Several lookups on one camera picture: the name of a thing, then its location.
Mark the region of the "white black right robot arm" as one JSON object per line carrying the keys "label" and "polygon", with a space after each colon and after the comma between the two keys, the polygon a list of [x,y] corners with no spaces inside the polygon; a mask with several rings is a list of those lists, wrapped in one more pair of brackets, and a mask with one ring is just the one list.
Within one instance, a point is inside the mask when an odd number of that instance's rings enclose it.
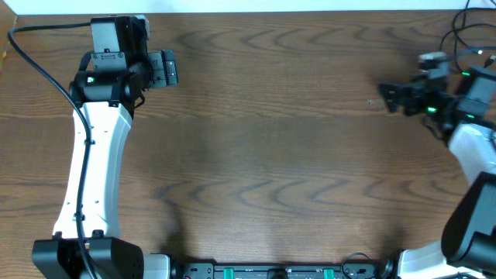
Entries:
{"label": "white black right robot arm", "polygon": [[454,95],[443,78],[423,74],[409,84],[383,83],[389,112],[422,114],[457,159],[469,184],[439,241],[400,252],[393,278],[495,276],[495,124],[485,119],[495,94],[495,72],[472,67]]}

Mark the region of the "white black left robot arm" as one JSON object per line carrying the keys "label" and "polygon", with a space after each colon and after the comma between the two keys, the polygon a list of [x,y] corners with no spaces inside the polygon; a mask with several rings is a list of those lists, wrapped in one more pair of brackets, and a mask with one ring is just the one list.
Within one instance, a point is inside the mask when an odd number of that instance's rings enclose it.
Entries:
{"label": "white black left robot arm", "polygon": [[67,191],[51,238],[34,243],[32,260],[47,278],[169,278],[170,257],[121,239],[118,195],[135,109],[145,91],[177,85],[174,53],[147,49],[143,15],[93,18],[90,27],[94,49],[69,87],[75,109]]}

